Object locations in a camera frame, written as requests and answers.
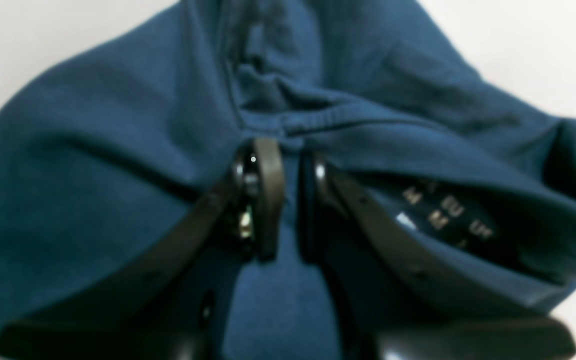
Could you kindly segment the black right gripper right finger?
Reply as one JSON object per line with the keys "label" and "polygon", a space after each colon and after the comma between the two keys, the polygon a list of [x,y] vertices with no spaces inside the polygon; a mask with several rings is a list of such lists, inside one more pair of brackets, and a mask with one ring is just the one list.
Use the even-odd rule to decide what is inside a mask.
{"label": "black right gripper right finger", "polygon": [[304,259],[322,270],[344,360],[569,360],[562,322],[430,253],[320,153],[299,165]]}

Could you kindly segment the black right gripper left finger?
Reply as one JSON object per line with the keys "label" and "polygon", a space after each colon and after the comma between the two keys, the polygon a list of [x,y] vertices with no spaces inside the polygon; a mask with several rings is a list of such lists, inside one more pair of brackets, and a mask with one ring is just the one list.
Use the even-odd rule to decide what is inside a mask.
{"label": "black right gripper left finger", "polygon": [[7,360],[212,360],[240,269],[278,251],[281,147],[257,137],[157,243],[73,296],[10,321]]}

